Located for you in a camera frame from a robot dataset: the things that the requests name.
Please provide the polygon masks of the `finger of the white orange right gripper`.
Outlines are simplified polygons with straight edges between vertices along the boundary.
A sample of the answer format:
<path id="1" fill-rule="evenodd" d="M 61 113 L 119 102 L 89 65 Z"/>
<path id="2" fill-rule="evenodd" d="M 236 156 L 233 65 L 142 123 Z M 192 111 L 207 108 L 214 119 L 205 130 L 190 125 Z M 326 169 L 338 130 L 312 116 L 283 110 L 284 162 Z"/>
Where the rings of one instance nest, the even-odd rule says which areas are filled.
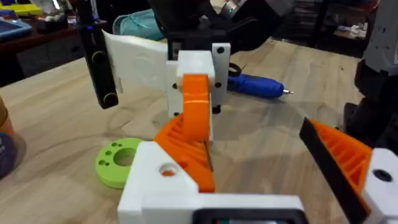
<path id="1" fill-rule="evenodd" d="M 214 43 L 211 53 L 215 68 L 215 84 L 211 92 L 212 113 L 218 114 L 221 112 L 221 105 L 224 103 L 227 91 L 231 45 Z"/>
<path id="2" fill-rule="evenodd" d="M 209 51 L 180 51 L 166 61 L 167 109 L 171 121 L 182 122 L 188 141 L 208 141 L 211 89 L 215 68 Z"/>

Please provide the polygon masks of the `white orange left gripper right finger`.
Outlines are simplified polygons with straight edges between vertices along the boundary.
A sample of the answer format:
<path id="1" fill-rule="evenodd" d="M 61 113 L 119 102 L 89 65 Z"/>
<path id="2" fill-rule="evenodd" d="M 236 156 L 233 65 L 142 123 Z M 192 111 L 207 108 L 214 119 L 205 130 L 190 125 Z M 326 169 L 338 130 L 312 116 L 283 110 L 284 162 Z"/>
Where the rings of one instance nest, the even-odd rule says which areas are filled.
<path id="1" fill-rule="evenodd" d="M 299 136 L 349 223 L 397 223 L 397 154 L 305 118 Z"/>

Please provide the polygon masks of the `bare white left gripper left finger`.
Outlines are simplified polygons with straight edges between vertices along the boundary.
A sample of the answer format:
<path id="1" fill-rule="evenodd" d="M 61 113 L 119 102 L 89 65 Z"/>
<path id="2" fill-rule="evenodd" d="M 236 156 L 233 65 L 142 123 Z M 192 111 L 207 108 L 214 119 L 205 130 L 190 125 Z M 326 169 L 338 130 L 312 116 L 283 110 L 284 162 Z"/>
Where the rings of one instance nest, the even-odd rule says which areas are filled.
<path id="1" fill-rule="evenodd" d="M 119 223 L 191 223 L 183 205 L 199 193 L 198 184 L 156 142 L 138 145 L 118 205 Z"/>

